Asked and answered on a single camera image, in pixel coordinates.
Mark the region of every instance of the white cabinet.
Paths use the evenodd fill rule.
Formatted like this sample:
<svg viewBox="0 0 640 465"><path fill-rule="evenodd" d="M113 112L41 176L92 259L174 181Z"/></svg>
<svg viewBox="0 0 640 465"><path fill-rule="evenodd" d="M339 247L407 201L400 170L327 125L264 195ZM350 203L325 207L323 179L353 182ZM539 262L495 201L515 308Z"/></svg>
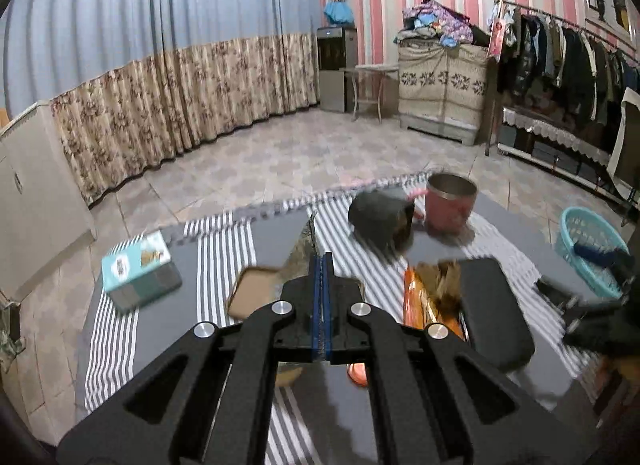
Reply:
<svg viewBox="0 0 640 465"><path fill-rule="evenodd" d="M0 133L0 289L21 301L94 233L49 106L35 104Z"/></svg>

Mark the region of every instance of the mug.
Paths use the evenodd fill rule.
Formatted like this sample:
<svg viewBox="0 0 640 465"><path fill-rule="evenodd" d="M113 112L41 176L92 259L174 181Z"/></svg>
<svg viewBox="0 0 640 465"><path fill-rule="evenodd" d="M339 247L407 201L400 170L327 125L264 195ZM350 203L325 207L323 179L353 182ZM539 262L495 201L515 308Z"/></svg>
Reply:
<svg viewBox="0 0 640 465"><path fill-rule="evenodd" d="M449 172L437 172L427 180L427 188L409 194L413 200L424 196L427 227L431 230L457 236L462 232L476 204L478 187L465 177ZM414 216L423 219L417 209Z"/></svg>

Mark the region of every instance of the table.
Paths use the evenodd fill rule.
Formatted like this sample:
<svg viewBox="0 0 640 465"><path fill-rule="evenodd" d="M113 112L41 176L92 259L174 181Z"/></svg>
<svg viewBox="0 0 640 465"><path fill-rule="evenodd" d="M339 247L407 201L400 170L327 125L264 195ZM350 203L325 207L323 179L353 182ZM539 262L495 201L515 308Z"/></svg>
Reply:
<svg viewBox="0 0 640 465"><path fill-rule="evenodd" d="M342 68L346 75L351 76L351 82L353 83L353 122L358 119L358 104L376 104L378 106L378 121L382 122L382 112L380 111L380 104L382 102L382 92L385 86L385 76L387 74L398 72L397 64L358 64L354 68ZM358 75L361 73L371 73L380 77L380 84L378 85L378 98L375 100L367 100L358 98Z"/></svg>
<svg viewBox="0 0 640 465"><path fill-rule="evenodd" d="M428 175L380 180L373 187L405 194ZM365 283L366 301L402 318L403 273L408 264L481 257L500 261L536 343L530 363L511 380L577 431L593 437L586 387L593 357L560 343L559 317L533 291L540 273L584 298L594 294L542 235L522 217L480 194L466 236L437 239L415 230L404 254L379 254L351 236L348 207L358 188L239 209L164 228L183 284L125 317L114 313L98 279L78 346L78 417L96 409L122 384L200 321L234 323L225 313L236 275L249 265L281 267L311 210L320 247L334 254L336 275ZM369 393L348 379L344 366L314 364L291 386L276 389L267 461L276 463L376 463Z"/></svg>

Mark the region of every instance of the teal box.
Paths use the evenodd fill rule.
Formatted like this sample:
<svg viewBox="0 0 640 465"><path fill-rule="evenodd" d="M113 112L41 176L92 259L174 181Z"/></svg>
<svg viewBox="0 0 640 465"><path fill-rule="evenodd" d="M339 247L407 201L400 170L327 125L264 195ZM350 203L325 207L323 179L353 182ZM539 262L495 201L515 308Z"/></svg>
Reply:
<svg viewBox="0 0 640 465"><path fill-rule="evenodd" d="M121 313L181 284L180 273L159 231L102 258L104 292Z"/></svg>

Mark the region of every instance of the plastic laundry basket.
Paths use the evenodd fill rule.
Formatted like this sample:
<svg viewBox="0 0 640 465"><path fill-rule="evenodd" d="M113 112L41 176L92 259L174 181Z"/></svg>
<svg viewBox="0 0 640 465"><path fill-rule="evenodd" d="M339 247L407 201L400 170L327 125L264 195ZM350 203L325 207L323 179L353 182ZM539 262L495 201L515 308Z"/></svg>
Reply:
<svg viewBox="0 0 640 465"><path fill-rule="evenodd" d="M595 212L582 207L569 207L560 216L560 231L556 239L556 252L575 268L599 297L619 297L620 287L609 270L574 254L574 244L577 242L600 251L620 248L628 252L619 233Z"/></svg>

